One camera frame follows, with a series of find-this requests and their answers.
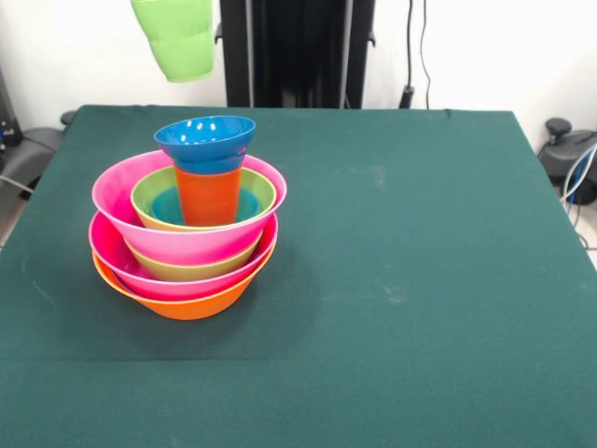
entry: light green cup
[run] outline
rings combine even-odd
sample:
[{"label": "light green cup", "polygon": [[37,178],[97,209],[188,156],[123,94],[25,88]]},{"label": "light green cup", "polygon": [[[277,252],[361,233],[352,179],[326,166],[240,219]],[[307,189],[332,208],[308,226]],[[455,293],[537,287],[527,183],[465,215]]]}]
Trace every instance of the light green cup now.
[{"label": "light green cup", "polygon": [[131,0],[161,71],[187,82],[214,68],[212,0]]}]

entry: orange bowl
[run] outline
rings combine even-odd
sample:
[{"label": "orange bowl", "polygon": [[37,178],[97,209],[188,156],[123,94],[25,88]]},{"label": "orange bowl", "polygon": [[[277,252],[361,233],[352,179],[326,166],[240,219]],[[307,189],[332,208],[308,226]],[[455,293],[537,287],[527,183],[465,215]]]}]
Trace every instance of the orange bowl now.
[{"label": "orange bowl", "polygon": [[145,297],[130,292],[126,287],[124,287],[119,282],[114,272],[95,254],[93,254],[93,264],[95,265],[95,269],[97,269],[98,274],[109,286],[119,293],[138,301],[154,313],[163,315],[164,317],[170,317],[171,319],[194,320],[203,319],[205,317],[221,313],[230,307],[234,302],[236,302],[236,300],[241,297],[246,288],[253,281],[257,273],[261,271],[263,266],[265,266],[265,264],[268,262],[274,249],[275,242],[270,253],[264,257],[257,268],[241,282],[211,296],[192,299],[190,301],[155,301],[152,299],[146,299]]}]

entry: yellow-green bowl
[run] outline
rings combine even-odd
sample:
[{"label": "yellow-green bowl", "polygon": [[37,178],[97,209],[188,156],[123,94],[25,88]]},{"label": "yellow-green bowl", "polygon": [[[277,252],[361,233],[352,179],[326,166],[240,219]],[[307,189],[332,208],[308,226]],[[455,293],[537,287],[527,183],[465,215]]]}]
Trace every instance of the yellow-green bowl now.
[{"label": "yellow-green bowl", "polygon": [[[132,207],[141,219],[141,222],[143,222],[148,229],[155,229],[158,231],[213,231],[239,225],[239,222],[235,222],[223,226],[191,227],[181,226],[179,224],[155,218],[151,212],[152,203],[163,192],[175,187],[176,176],[174,174],[174,167],[168,166],[146,175],[132,188]],[[258,202],[257,213],[245,221],[240,221],[242,223],[253,222],[254,220],[261,218],[268,213],[276,202],[276,188],[271,181],[263,174],[249,168],[242,168],[241,189],[251,193]]]},{"label": "yellow-green bowl", "polygon": [[158,280],[164,282],[194,282],[196,280],[205,280],[207,278],[224,275],[225,273],[231,273],[242,267],[249,257],[251,257],[251,254],[253,254],[253,251],[261,238],[261,233],[243,252],[236,254],[229,259],[219,261],[218,263],[198,264],[195,266],[184,266],[155,261],[140,253],[132,247],[127,240],[124,240],[124,242],[139,263],[141,263],[141,265]]}]

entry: white wall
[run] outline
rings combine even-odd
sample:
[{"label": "white wall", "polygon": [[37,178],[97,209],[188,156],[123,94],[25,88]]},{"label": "white wall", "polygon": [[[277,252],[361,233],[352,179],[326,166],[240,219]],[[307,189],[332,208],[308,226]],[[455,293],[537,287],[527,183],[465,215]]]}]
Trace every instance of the white wall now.
[{"label": "white wall", "polygon": [[[414,0],[414,106],[424,102],[419,59],[423,0]],[[514,110],[534,147],[544,122],[597,129],[597,2],[428,0],[423,53],[432,108]],[[406,84],[408,0],[377,0],[365,107],[396,107]]]},{"label": "white wall", "polygon": [[84,104],[226,105],[221,45],[209,77],[169,83],[130,0],[0,0],[0,66],[23,128]]},{"label": "white wall", "polygon": [[[421,107],[423,0],[414,1],[414,106]],[[408,0],[377,0],[378,47],[369,51],[365,107],[398,104],[406,83],[407,8]],[[512,109],[534,146],[552,116],[594,129],[596,18],[597,2],[589,0],[428,0],[424,54],[432,108]],[[25,128],[57,125],[63,111],[88,103],[225,105],[219,47],[213,74],[171,84],[129,0],[0,1],[0,65]]]}]

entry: orange cup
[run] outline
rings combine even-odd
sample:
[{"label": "orange cup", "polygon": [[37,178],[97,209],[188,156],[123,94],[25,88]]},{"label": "orange cup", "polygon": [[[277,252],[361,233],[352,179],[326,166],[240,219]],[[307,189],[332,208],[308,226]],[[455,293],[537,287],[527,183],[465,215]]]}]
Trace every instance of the orange cup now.
[{"label": "orange cup", "polygon": [[241,168],[222,175],[195,175],[174,167],[180,208],[187,226],[232,224],[241,187]]}]

